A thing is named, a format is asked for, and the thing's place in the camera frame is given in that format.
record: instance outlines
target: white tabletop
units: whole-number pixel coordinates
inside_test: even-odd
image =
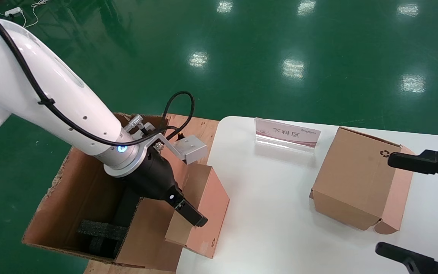
[[[338,127],[284,123],[322,131],[314,156],[256,146],[253,118],[221,120],[208,165],[231,201],[214,258],[184,250],[178,274],[407,274],[402,264],[376,255],[379,241],[438,261],[438,175],[414,174],[399,232],[354,229],[316,212],[309,199]],[[355,129],[415,154],[438,151],[438,135]]]

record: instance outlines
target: green floor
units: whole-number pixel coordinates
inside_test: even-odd
[[[31,3],[0,12],[20,6],[31,23]],[[438,134],[436,0],[50,0],[36,13],[29,29],[112,111],[160,114],[189,90],[202,118]],[[68,148],[16,117],[1,127],[0,273],[85,269],[20,243]]]

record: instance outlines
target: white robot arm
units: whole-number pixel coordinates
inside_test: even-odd
[[[191,98],[189,121],[194,108],[189,92],[175,94],[167,108],[179,94]],[[106,173],[123,179],[140,196],[167,201],[195,226],[207,222],[185,199],[170,164],[156,149],[160,146],[155,146],[166,145],[186,163],[205,156],[207,148],[195,136],[172,145],[161,134],[167,128],[174,128],[177,134],[186,123],[178,129],[150,132],[138,115],[123,128],[99,97],[46,45],[21,26],[0,19],[0,125],[11,114],[99,159]],[[138,133],[129,134],[135,126]]]

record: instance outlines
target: open cardboard box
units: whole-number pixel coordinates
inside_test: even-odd
[[[339,127],[311,190],[315,209],[361,230],[399,231],[413,172],[388,166],[393,152],[413,154],[402,145]]]
[[[117,114],[123,125],[131,118]],[[155,127],[160,117],[145,116]],[[110,222],[124,191],[124,184],[104,172],[103,164],[71,148],[52,187],[42,199],[22,242],[113,265],[176,271],[183,247],[212,258],[229,198],[210,166],[185,165],[169,149],[162,156],[173,168],[185,197],[209,220],[193,227],[165,201],[141,200],[117,257],[86,252],[89,236],[77,233],[82,220]]]

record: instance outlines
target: power strip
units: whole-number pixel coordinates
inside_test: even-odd
[[[8,17],[10,15],[13,15],[14,17],[17,17],[18,15],[23,14],[23,11],[20,7],[15,7],[14,9],[10,9],[5,12],[5,17]]]

